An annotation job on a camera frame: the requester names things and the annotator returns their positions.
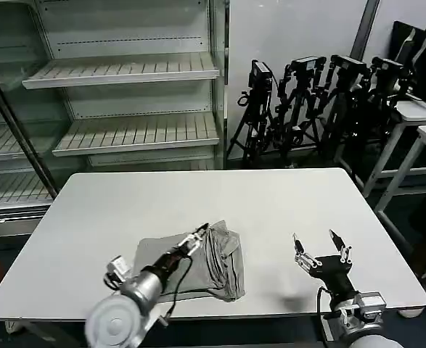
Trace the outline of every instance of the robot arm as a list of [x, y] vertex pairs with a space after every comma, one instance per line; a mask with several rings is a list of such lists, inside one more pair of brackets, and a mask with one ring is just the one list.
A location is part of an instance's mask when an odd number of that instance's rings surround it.
[[202, 236], [208, 226], [207, 223], [200, 226], [136, 276], [131, 276], [131, 269], [121, 256], [107, 265], [105, 283], [115, 293], [98, 303], [87, 318], [85, 335], [90, 347], [137, 348], [157, 320], [168, 325], [176, 306], [176, 295], [163, 317], [156, 304], [171, 274], [177, 270], [181, 260], [188, 259], [190, 266], [177, 285], [176, 292], [179, 290], [192, 265], [191, 256], [201, 247]]
[[[350, 348], [397, 348], [400, 344], [382, 336], [382, 313], [385, 300], [378, 292], [360, 293], [351, 284], [348, 273], [353, 265], [351, 246], [330, 230], [330, 237], [339, 254], [312, 257], [294, 234], [295, 261], [311, 277], [321, 279], [330, 294], [331, 313], [327, 320], [334, 320], [339, 329], [339, 339]], [[318, 312], [320, 294], [318, 293]]]

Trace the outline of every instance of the cable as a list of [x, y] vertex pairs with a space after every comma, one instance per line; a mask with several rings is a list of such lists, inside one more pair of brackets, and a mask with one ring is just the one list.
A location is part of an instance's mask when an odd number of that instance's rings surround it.
[[325, 291], [326, 293], [330, 294], [330, 291], [321, 286], [319, 290], [317, 291], [317, 316], [319, 318], [319, 333], [322, 337], [322, 345], [324, 348], [329, 348], [327, 346], [327, 340], [326, 340], [326, 334], [324, 332], [324, 326], [322, 325], [322, 318], [321, 318], [321, 295], [322, 292]]
[[268, 68], [268, 70], [271, 72], [271, 75], [272, 75], [272, 78], [273, 78], [273, 80], [274, 80], [274, 83], [276, 84], [276, 87], [277, 87], [277, 88], [279, 88], [279, 84], [277, 83], [277, 79], [276, 79], [276, 77], [274, 76], [274, 73], [272, 72], [271, 68], [270, 68], [270, 67], [268, 67], [268, 65], [267, 65], [265, 62], [263, 62], [263, 64], [264, 64], [264, 66], [265, 66], [265, 67], [267, 67], [267, 68]]
[[103, 283], [105, 283], [105, 285], [113, 291], [119, 290], [119, 286], [117, 286], [116, 283], [110, 280], [107, 276], [104, 276]]
[[164, 319], [166, 321], [169, 320], [169, 318], [171, 317], [174, 309], [176, 308], [177, 295], [179, 294], [179, 288], [180, 288], [180, 286], [182, 284], [182, 281], [184, 281], [185, 277], [187, 276], [188, 272], [190, 271], [190, 268], [192, 268], [192, 264], [193, 264], [192, 257], [186, 256], [186, 258], [189, 259], [190, 263], [189, 263], [189, 266], [187, 267], [187, 269], [185, 270], [185, 273], [183, 274], [183, 276], [179, 279], [179, 282], [177, 283], [176, 290], [174, 291], [174, 298], [173, 298], [173, 302], [172, 302], [171, 308], [168, 309], [168, 311], [166, 312], [166, 314], [164, 316]]

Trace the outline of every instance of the camera tripod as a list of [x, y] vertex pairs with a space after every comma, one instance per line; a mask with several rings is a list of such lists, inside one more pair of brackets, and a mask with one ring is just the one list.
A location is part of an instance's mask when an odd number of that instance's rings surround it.
[[[269, 134], [274, 147], [279, 149], [281, 161], [284, 166], [288, 166], [288, 152], [295, 147], [301, 146], [306, 136], [316, 144], [316, 150], [321, 153], [319, 133], [316, 120], [324, 111], [325, 104], [321, 103], [327, 95], [328, 88], [319, 86], [321, 74], [326, 62], [325, 57], [307, 57], [294, 60], [285, 67], [284, 77], [279, 82], [277, 96], [280, 105], [276, 107], [277, 117], [270, 125]], [[285, 91], [287, 84], [296, 77], [297, 85], [287, 96]], [[304, 103], [306, 101], [306, 120], [298, 125], [298, 119]], [[285, 122], [285, 115], [292, 109], [290, 121]]]
[[[335, 98], [321, 138], [326, 158], [333, 155], [344, 134], [352, 128], [351, 123], [356, 121], [356, 115], [360, 111], [357, 104], [367, 98], [366, 94], [371, 87], [371, 70], [366, 64], [350, 57], [333, 55], [326, 78], [327, 89], [332, 83], [337, 67], [339, 68], [337, 84], [324, 101], [328, 105]], [[361, 76], [360, 87], [354, 88], [359, 76]]]
[[[272, 97], [272, 73], [267, 66], [252, 61], [252, 68], [248, 78], [250, 92], [242, 92], [242, 97], [238, 100], [238, 105], [246, 107], [245, 113], [232, 136], [226, 159], [232, 151], [234, 145], [238, 145], [243, 150], [242, 165], [244, 168], [255, 168], [258, 159], [265, 152], [269, 143], [266, 141], [266, 126], [268, 119], [272, 122], [271, 97]], [[238, 141], [244, 125], [248, 126], [245, 145]]]
[[[348, 134], [347, 147], [353, 152], [352, 176], [356, 177], [361, 165], [362, 154], [370, 138], [383, 148], [390, 137], [399, 116], [394, 112], [396, 103], [404, 98], [410, 85], [410, 72], [403, 65], [389, 59], [375, 57], [371, 75], [377, 76], [377, 85], [358, 100], [357, 118]], [[400, 90], [395, 92], [399, 83]]]

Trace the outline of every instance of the white desk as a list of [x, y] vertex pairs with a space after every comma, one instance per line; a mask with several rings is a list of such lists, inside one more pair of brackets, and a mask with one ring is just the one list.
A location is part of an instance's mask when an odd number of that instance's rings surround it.
[[[426, 102], [418, 100], [399, 101], [396, 109], [401, 114], [401, 122], [396, 125], [382, 151], [367, 182], [363, 186], [363, 195], [368, 197], [379, 178], [393, 177], [397, 170], [384, 170], [396, 144], [400, 140], [406, 127], [426, 125]], [[426, 174], [426, 168], [411, 169], [412, 175]]]
[[335, 254], [330, 228], [353, 246], [356, 289], [380, 291], [389, 308], [426, 305], [426, 293], [341, 169], [90, 173], [66, 183], [2, 281], [0, 320], [84, 320], [111, 293], [102, 277], [114, 256], [132, 260], [140, 239], [221, 219], [240, 233], [246, 295], [180, 302], [176, 318], [315, 313], [322, 282], [294, 262], [292, 234], [314, 256]]
[[390, 182], [390, 185], [387, 187], [384, 194], [380, 198], [380, 201], [377, 203], [377, 206], [374, 209], [379, 219], [381, 219], [381, 221], [386, 224], [388, 229], [396, 235], [397, 239], [401, 241], [405, 247], [409, 247], [408, 241], [404, 238], [403, 234], [395, 227], [392, 221], [385, 214], [385, 209], [387, 208], [388, 203], [390, 203], [390, 200], [393, 198], [393, 196], [395, 196], [398, 187], [400, 186], [403, 179], [406, 177], [406, 175], [408, 175], [408, 173], [410, 173], [411, 167], [413, 166], [422, 149], [426, 145], [426, 125], [418, 127], [417, 131], [419, 132], [417, 140], [414, 142], [413, 146], [409, 150], [409, 153], [406, 155], [403, 163], [401, 163], [398, 172], [393, 177], [392, 181]]

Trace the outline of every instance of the gray cloth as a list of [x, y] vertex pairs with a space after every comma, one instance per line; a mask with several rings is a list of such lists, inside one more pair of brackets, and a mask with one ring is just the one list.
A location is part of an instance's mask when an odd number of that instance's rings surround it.
[[[189, 233], [161, 239], [142, 239], [135, 254], [134, 274], [177, 245]], [[238, 233], [229, 231], [225, 221], [212, 225], [203, 236], [202, 247], [193, 255], [193, 264], [179, 288], [177, 299], [214, 296], [224, 301], [234, 301], [245, 295], [243, 259]], [[182, 260], [179, 268], [169, 278], [161, 302], [173, 299], [173, 293], [183, 276], [189, 260]]]

